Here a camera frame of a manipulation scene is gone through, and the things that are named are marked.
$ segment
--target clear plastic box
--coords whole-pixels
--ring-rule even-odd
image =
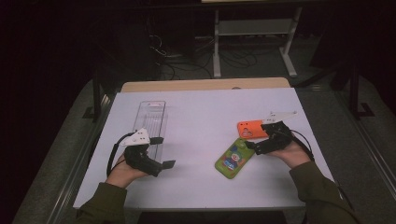
[[[149,137],[165,138],[166,131],[166,102],[165,101],[143,101],[140,103],[136,120],[134,121],[134,132],[145,128]],[[163,144],[150,145],[148,156],[161,162]]]

